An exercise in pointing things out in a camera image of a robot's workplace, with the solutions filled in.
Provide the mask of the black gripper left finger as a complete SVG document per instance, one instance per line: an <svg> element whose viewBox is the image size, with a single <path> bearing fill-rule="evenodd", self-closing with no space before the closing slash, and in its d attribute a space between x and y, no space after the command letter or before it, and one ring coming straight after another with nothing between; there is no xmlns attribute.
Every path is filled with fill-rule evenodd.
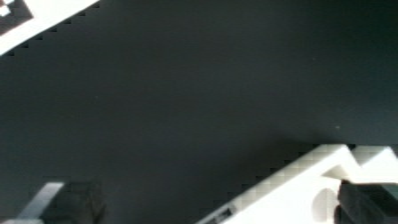
<svg viewBox="0 0 398 224"><path fill-rule="evenodd" d="M15 224L106 224L107 205L98 182L49 182Z"/></svg>

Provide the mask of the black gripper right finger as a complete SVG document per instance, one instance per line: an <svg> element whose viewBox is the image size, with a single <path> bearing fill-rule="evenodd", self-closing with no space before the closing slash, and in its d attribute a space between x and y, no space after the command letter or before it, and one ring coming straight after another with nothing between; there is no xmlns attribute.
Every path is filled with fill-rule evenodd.
<svg viewBox="0 0 398 224"><path fill-rule="evenodd" d="M398 224L398 185L345 182L335 224Z"/></svg>

